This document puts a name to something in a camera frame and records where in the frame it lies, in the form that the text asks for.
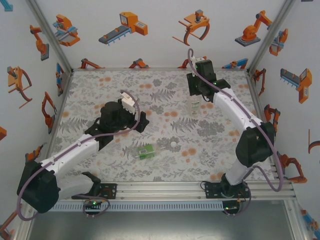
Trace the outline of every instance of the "clamp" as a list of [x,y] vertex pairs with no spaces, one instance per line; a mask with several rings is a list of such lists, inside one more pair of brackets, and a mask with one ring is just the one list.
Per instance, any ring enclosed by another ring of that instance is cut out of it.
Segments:
[[[178,40],[179,42],[181,42],[187,46],[190,46],[190,44],[188,43],[189,35],[192,35],[201,41],[207,36],[209,29],[210,29],[210,23],[209,23],[210,19],[207,18],[206,16],[204,16],[204,12],[202,10],[199,9],[194,14],[186,16],[184,18],[184,20],[190,24],[185,24],[184,22],[179,21],[180,24],[182,24],[186,27],[183,41],[178,39],[177,37],[173,36],[173,38],[175,40]],[[205,27],[205,30],[201,36],[197,36],[197,35],[193,34],[193,32],[195,30],[197,30],[198,28],[201,28],[201,27]]]
[[[26,101],[24,104],[22,104],[20,108],[22,108],[24,105],[26,105],[28,102],[31,102],[32,98],[28,98],[25,93],[24,90],[30,88],[32,86],[31,80],[28,76],[28,74],[25,72],[25,70],[21,69],[20,67],[15,67],[12,68],[11,66],[7,67],[7,73],[8,73],[8,87],[11,87],[12,85],[14,85],[14,88],[11,89],[10,91],[8,91],[8,93],[12,93],[14,90],[17,90],[21,96],[23,97],[23,99]],[[23,87],[22,85],[22,76],[25,76],[26,80],[29,83],[29,86],[27,87]]]

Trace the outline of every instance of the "conveyor illustration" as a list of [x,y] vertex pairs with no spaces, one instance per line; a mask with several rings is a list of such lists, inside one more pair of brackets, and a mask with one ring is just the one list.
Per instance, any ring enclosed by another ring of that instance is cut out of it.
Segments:
[[288,84],[295,86],[295,89],[299,92],[299,103],[303,104],[309,98],[309,87],[312,84],[312,74],[308,68],[306,68],[300,76],[281,68],[280,76],[284,81],[287,81]]
[[138,16],[132,12],[122,12],[120,13],[121,25],[111,32],[103,35],[99,38],[99,42],[103,44],[114,43],[115,40],[120,39],[126,34],[133,34],[135,32],[145,36],[148,34],[148,26],[143,22],[138,21]]
[[239,61],[230,62],[229,64],[223,66],[222,68],[223,69],[234,69],[236,67],[240,67],[241,69],[244,69],[244,68],[246,68],[247,62],[248,62],[248,58],[244,58]]

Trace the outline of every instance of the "white ball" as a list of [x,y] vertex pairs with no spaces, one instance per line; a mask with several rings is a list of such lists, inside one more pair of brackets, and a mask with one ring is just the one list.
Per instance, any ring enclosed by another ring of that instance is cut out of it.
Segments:
[[171,142],[171,147],[175,148],[177,146],[177,143],[175,141]]

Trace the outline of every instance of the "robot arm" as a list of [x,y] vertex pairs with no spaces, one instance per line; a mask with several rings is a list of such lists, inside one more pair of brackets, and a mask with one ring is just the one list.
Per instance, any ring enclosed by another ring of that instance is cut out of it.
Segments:
[[149,124],[146,113],[140,112],[137,106],[138,120],[135,120],[136,100],[133,100],[128,92],[122,95],[123,99],[107,102],[101,108],[101,117],[97,118],[75,143],[39,163],[27,162],[17,190],[19,198],[24,199],[39,213],[45,213],[61,199],[78,194],[98,196],[101,181],[91,173],[83,172],[71,181],[64,176],[75,165],[104,148],[120,130],[128,127],[130,129],[127,132],[133,129],[139,133],[144,131]]
[[239,101],[226,80],[217,80],[210,60],[196,62],[194,69],[208,82],[223,89],[223,92],[212,88],[198,76],[193,76],[192,73],[189,73],[187,74],[187,80],[190,95],[202,95],[208,98],[209,102],[214,103],[226,113],[241,134],[235,149],[237,159],[227,173],[222,176],[220,183],[223,195],[231,197],[238,193],[243,184],[243,179],[249,174],[252,167],[258,162],[265,161],[273,153],[267,140],[253,121],[259,124],[259,127],[268,136],[272,145],[274,144],[275,128],[270,122],[264,123],[250,113]]

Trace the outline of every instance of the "patterned surface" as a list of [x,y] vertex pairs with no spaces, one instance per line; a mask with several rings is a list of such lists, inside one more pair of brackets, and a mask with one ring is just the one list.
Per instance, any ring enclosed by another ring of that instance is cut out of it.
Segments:
[[[202,101],[201,115],[188,114],[188,71],[77,71],[62,114],[53,153],[76,141],[100,116],[100,108],[119,99],[120,90],[139,98],[150,124],[140,134],[116,136],[99,153],[87,158],[67,176],[89,171],[102,181],[202,181],[219,180],[235,161],[240,138],[226,115]],[[244,71],[217,71],[253,113],[254,105]],[[162,151],[152,159],[134,158],[143,144],[157,143]],[[273,179],[269,161],[261,163]],[[249,180],[262,180],[254,171]]]

